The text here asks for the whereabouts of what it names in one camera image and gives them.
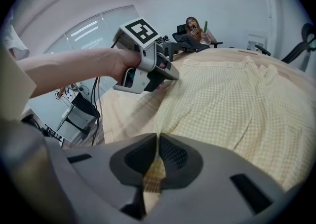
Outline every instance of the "white wall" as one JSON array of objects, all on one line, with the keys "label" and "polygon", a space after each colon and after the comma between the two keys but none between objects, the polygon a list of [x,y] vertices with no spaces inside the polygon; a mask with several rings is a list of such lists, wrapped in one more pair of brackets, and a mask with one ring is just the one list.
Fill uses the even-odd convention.
[{"label": "white wall", "polygon": [[216,39],[224,42],[220,47],[246,48],[248,34],[266,37],[268,33],[265,0],[138,0],[136,9],[170,38],[189,16],[200,25],[207,20]]},{"label": "white wall", "polygon": [[[276,52],[273,56],[281,60],[302,41],[302,26],[305,23],[312,23],[312,21],[299,0],[276,0],[276,13],[278,32]],[[303,52],[290,65],[303,71],[309,68],[307,73],[312,77],[316,77],[314,71],[316,69],[315,56],[315,52],[311,57],[309,53]]]}]

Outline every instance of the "woman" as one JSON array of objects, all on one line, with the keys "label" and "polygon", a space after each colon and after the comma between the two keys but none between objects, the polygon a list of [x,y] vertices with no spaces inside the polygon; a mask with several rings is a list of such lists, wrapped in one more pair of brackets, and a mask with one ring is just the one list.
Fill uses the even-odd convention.
[{"label": "woman", "polygon": [[206,45],[210,45],[210,43],[216,42],[215,37],[212,35],[209,29],[206,30],[206,33],[203,33],[203,29],[200,27],[198,20],[196,18],[187,18],[186,27],[187,34],[192,36],[198,42]]}]

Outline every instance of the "black cable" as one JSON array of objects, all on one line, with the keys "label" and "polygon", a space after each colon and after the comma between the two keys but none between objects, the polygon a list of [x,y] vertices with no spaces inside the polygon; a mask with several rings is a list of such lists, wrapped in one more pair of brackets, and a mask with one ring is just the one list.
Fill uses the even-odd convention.
[{"label": "black cable", "polygon": [[[115,40],[115,42],[113,43],[113,45],[111,46],[111,48],[114,48],[115,45],[117,44],[117,42],[119,41],[121,35],[118,36],[118,38]],[[100,124],[100,120],[99,120],[99,115],[98,115],[98,109],[97,109],[97,103],[95,101],[95,88],[96,88],[96,85],[97,85],[97,82],[98,82],[98,77],[96,77],[95,81],[94,81],[94,84],[93,84],[93,87],[92,87],[92,90],[91,90],[91,98],[90,98],[90,102],[91,102],[91,105],[93,106],[93,111],[95,113],[95,117],[97,119],[97,128],[93,134],[93,137],[92,137],[92,143],[91,143],[91,146],[93,146],[94,144],[94,141],[95,141],[95,137],[97,135],[97,132],[98,132],[98,129],[99,129],[99,124]]]},{"label": "black cable", "polygon": [[81,86],[84,86],[85,88],[87,88],[87,89],[88,89],[88,94],[86,94],[83,90],[82,90],[82,91],[83,91],[83,93],[84,93],[85,95],[89,95],[89,93],[90,93],[89,88],[88,88],[88,87],[86,87],[86,86],[85,86],[85,85],[83,85],[83,84],[82,84]]},{"label": "black cable", "polygon": [[94,104],[95,104],[95,113],[97,114],[97,129],[95,130],[95,135],[97,135],[97,132],[98,132],[98,129],[99,129],[99,126],[100,126],[100,119],[99,119],[99,112],[98,112],[98,109],[97,109],[97,102],[95,100],[95,88],[96,88],[96,86],[94,87],[93,100],[94,100]]},{"label": "black cable", "polygon": [[99,118],[98,118],[98,110],[97,108],[93,105],[93,98],[95,100],[95,87],[97,85],[97,82],[98,82],[98,77],[96,77],[95,81],[94,81],[94,84],[93,84],[93,87],[92,87],[92,91],[91,91],[91,98],[90,98],[90,102],[91,102],[91,105],[92,105],[92,108],[93,108],[93,111],[94,111],[94,114],[95,114],[95,117],[97,119],[97,128],[93,134],[93,138],[92,138],[92,144],[91,146],[94,144],[94,141],[95,141],[95,137],[97,135],[97,131],[99,129]]}]

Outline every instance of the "chair armrest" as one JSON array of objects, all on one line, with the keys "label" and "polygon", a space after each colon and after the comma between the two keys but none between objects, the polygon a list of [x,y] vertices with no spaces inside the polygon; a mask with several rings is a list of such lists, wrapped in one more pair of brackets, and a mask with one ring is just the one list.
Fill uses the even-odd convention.
[{"label": "chair armrest", "polygon": [[219,45],[219,44],[223,44],[223,42],[222,41],[217,41],[217,42],[211,42],[210,44],[211,45]]},{"label": "chair armrest", "polygon": [[214,48],[217,48],[217,45],[223,44],[222,41],[217,41],[217,42],[211,42],[210,45],[214,45]]},{"label": "chair armrest", "polygon": [[255,45],[256,48],[260,49],[262,54],[264,55],[268,55],[271,56],[271,53],[269,51],[267,51],[266,49],[264,49],[263,47],[259,46],[259,45]]}]

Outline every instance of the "hand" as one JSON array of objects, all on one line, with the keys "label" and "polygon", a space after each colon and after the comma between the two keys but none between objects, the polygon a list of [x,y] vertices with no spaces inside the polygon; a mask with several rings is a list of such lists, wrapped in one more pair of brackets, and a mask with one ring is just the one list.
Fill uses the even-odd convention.
[{"label": "hand", "polygon": [[209,41],[208,35],[206,33],[202,33],[202,40],[204,40],[206,42]]},{"label": "hand", "polygon": [[192,31],[191,31],[191,35],[192,36],[196,36],[198,34],[198,29],[197,28],[195,28],[195,29],[193,29]]},{"label": "hand", "polygon": [[66,91],[66,87],[62,87],[59,89],[56,98],[59,100],[61,96],[63,96],[63,93]]},{"label": "hand", "polygon": [[118,49],[109,59],[111,65],[108,76],[114,78],[119,84],[122,83],[124,74],[128,68],[137,68],[140,63],[140,54],[127,49]]}]

